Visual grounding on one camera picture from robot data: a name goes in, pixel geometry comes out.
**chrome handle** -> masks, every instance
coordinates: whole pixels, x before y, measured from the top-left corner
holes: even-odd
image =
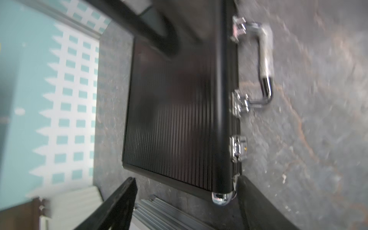
[[[240,116],[243,110],[249,111],[249,107],[263,107],[271,102],[273,97],[272,78],[273,70],[273,34],[268,24],[257,22],[247,22],[244,18],[233,17],[233,36],[234,42],[239,42],[238,38],[242,35],[256,35],[259,41],[259,82],[263,97],[261,99],[249,99],[247,95],[240,96],[238,91],[233,93],[233,103],[240,103],[233,109],[236,116]]]

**black tube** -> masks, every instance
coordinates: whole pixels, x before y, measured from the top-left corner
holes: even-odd
[[[139,39],[148,42],[156,49],[171,57],[178,51],[178,37],[174,26],[164,16],[166,37],[159,35],[148,26],[138,15],[120,0],[86,0],[89,4],[110,17],[121,27],[131,32]]]

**white patterned wall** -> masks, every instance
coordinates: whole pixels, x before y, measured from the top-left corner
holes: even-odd
[[[68,17],[87,25],[99,33],[103,33],[111,21],[111,19],[107,18],[84,1],[61,0],[61,4],[67,8],[66,15]]]
[[[43,95],[53,109],[40,111],[51,126],[37,130],[49,142],[33,150],[46,162],[29,172],[43,177],[43,185],[28,197],[51,197],[92,185],[99,42],[63,24],[55,26],[63,32],[62,37],[53,36],[61,49],[50,52],[60,62],[48,64],[57,78],[45,80],[56,89]]]

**black briefcase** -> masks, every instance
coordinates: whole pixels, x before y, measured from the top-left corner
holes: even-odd
[[[226,205],[247,151],[240,112],[272,99],[272,32],[235,17],[232,1],[211,7],[209,36],[200,42],[181,38],[173,57],[134,39],[122,166]],[[237,41],[248,32],[259,37],[261,100],[237,90]]]

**chrome corner cap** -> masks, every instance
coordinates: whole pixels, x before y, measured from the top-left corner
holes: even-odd
[[[218,206],[225,206],[230,203],[233,198],[233,191],[230,193],[222,194],[222,193],[212,193],[212,202]]]

